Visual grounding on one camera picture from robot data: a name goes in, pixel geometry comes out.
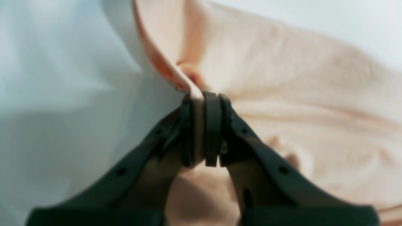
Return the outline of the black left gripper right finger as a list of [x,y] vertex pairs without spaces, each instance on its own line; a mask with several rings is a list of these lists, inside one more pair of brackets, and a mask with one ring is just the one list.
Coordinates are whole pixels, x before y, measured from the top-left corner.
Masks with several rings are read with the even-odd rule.
[[223,94],[205,92],[204,157],[227,168],[241,226],[379,226],[371,206],[319,189],[265,145]]

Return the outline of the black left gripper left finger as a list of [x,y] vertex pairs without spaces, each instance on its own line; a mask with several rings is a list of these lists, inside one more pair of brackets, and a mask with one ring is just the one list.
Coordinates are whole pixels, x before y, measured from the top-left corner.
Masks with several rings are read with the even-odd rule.
[[178,109],[112,169],[71,199],[34,209],[28,226],[163,226],[173,180],[193,166],[193,100]]

